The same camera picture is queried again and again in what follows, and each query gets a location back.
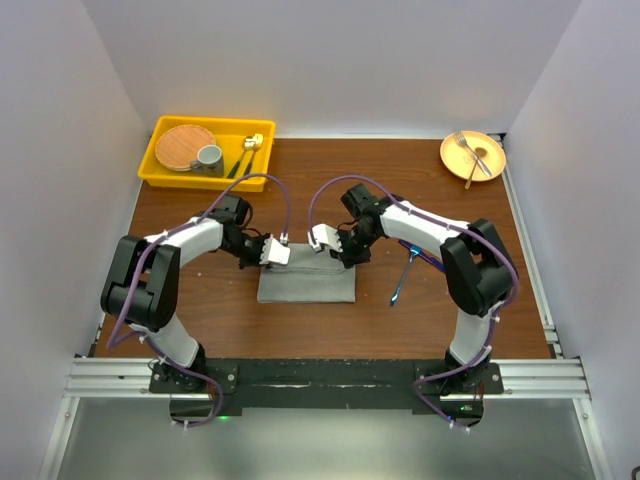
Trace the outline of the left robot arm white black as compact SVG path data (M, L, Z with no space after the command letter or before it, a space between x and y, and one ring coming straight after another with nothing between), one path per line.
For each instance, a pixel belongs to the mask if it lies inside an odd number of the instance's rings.
M252 216L248 201L229 195L211 212L167 232L122 237L100 298L103 312L118 319L109 344L119 343L117 331L128 325L173 364L171 378L177 386L185 392L200 390L207 380L206 356L176 313L180 271L218 250L236 257L241 268L260 265L270 236L248 233Z

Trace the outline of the grey cloth napkin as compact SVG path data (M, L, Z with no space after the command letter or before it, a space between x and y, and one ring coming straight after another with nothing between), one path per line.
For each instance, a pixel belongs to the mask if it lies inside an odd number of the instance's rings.
M257 301L274 303L354 303L356 270L346 268L327 251L314 252L306 244L290 244L286 265L263 268Z

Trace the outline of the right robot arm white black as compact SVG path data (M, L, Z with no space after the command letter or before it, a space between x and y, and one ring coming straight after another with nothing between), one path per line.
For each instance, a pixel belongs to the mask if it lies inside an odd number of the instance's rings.
M404 241L433 256L443 269L457 319L445 355L447 367L431 378L445 378L452 390L469 392L481 380L479 365L491 355L500 314L520 287L494 225L486 219L469 223L445 218L391 194L378 198L362 183L341 201L351 225L316 224L309 229L309 244L316 251L328 248L347 268L369 261L371 246L381 238Z

